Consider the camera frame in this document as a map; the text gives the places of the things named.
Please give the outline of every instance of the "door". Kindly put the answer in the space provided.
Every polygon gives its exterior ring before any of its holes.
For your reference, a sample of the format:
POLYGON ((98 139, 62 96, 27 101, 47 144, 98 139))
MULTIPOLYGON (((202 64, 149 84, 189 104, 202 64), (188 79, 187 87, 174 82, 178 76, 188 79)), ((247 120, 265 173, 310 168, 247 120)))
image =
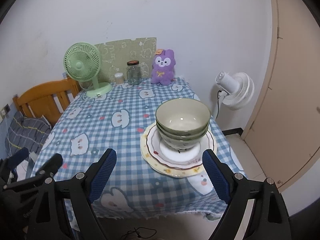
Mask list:
POLYGON ((245 142, 280 187, 320 146, 320 28, 302 0, 277 1, 275 65, 245 142))

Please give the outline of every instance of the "fan base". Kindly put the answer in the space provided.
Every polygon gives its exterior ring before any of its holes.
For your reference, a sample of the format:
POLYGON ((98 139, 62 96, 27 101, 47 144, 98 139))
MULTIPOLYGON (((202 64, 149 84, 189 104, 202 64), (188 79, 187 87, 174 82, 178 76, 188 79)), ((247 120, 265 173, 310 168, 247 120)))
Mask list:
POLYGON ((110 92, 111 90, 112 90, 112 85, 110 83, 102 82, 102 83, 99 83, 98 89, 91 88, 87 91, 86 95, 89 98, 95 98, 95 97, 100 97, 110 92))

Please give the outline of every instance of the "plush toy tag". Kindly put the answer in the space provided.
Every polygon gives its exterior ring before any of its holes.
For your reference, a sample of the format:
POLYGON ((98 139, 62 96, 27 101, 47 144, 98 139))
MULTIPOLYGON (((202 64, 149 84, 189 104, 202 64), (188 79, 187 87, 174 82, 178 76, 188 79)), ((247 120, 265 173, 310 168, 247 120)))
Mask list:
POLYGON ((156 55, 160 55, 162 53, 163 49, 157 49, 156 50, 156 55))

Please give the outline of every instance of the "stacked bowls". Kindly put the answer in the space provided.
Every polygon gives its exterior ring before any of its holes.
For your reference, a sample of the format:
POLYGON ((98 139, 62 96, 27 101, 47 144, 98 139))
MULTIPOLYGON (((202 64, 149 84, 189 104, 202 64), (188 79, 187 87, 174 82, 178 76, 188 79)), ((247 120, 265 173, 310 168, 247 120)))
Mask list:
POLYGON ((207 133, 210 117, 210 110, 200 101, 177 98, 158 107, 156 125, 169 146, 189 149, 207 133))

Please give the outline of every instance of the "blue checkered tablecloth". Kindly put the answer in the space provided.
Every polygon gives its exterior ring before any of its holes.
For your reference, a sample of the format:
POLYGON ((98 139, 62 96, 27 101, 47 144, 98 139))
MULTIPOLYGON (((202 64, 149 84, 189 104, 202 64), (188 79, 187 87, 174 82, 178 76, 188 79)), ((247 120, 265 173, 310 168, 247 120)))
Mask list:
MULTIPOLYGON (((117 163, 101 197, 93 203, 98 217, 150 218, 190 211, 222 214, 226 204, 212 187, 208 190, 203 182, 205 175, 172 178, 154 171, 141 156, 141 135, 155 122, 157 107, 173 98, 198 99, 180 78, 169 86, 151 84, 150 79, 144 79, 138 86, 125 83, 96 99, 80 92, 53 128, 32 175, 54 153, 60 153, 63 165, 54 179, 70 179, 80 171, 85 172, 107 148, 112 148, 117 153, 117 163)), ((218 158, 233 172, 243 173, 214 120, 210 120, 210 126, 218 158)), ((70 217, 70 202, 66 206, 70 217)))

